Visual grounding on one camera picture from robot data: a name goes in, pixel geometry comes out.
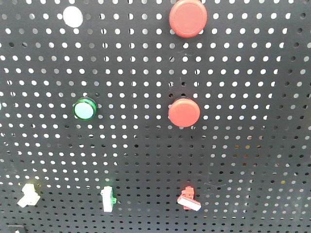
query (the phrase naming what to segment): hole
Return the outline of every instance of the hole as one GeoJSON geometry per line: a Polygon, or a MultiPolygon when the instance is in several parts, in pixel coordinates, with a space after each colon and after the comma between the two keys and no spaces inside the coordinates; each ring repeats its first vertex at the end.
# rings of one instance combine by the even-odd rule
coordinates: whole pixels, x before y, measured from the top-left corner
{"type": "Polygon", "coordinates": [[[83,15],[79,8],[69,6],[63,12],[63,20],[68,26],[77,28],[83,22],[83,15]]]}

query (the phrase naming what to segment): white plastic clip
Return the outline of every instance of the white plastic clip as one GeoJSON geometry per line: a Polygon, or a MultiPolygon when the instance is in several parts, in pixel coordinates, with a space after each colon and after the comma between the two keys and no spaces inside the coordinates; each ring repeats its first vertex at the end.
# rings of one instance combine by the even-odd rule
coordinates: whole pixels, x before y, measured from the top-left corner
{"type": "Polygon", "coordinates": [[[35,186],[32,183],[25,184],[22,192],[24,193],[24,196],[17,203],[22,208],[26,205],[36,205],[40,199],[40,196],[35,192],[35,186]]]}
{"type": "Polygon", "coordinates": [[[105,186],[101,191],[103,197],[103,208],[104,212],[112,212],[113,204],[117,202],[117,199],[113,197],[112,187],[105,186]]]}

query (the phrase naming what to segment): red plastic clip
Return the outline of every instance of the red plastic clip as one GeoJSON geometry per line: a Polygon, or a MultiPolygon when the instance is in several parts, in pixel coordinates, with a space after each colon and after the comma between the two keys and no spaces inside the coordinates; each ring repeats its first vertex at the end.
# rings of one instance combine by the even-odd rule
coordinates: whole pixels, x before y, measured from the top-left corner
{"type": "Polygon", "coordinates": [[[201,209],[201,203],[194,200],[194,189],[191,186],[186,187],[185,190],[181,191],[181,195],[177,199],[177,203],[184,206],[184,210],[195,210],[201,209]]]}

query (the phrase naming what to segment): black pegboard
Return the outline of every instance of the black pegboard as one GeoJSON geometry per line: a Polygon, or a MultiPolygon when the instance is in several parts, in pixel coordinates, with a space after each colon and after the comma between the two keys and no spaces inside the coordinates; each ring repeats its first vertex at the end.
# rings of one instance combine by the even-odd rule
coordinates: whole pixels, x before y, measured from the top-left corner
{"type": "Polygon", "coordinates": [[[309,231],[311,3],[203,1],[190,39],[169,27],[173,3],[0,0],[1,233],[309,231]],[[83,95],[90,121],[72,113],[83,95]],[[181,96],[201,107],[193,127],[168,119],[181,96]],[[22,209],[25,183],[41,200],[22,209]],[[187,185],[199,212],[176,203],[187,185]]]}

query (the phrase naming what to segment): red push button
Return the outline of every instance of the red push button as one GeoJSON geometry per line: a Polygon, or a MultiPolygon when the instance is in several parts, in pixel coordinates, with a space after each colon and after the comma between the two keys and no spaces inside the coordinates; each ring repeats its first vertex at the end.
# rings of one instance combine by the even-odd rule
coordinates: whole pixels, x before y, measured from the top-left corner
{"type": "Polygon", "coordinates": [[[169,109],[171,122],[179,127],[189,127],[195,124],[200,117],[200,108],[190,99],[176,100],[169,109]]]}
{"type": "Polygon", "coordinates": [[[171,28],[181,37],[198,35],[206,22],[207,11],[199,0],[179,0],[171,9],[171,28]]]}

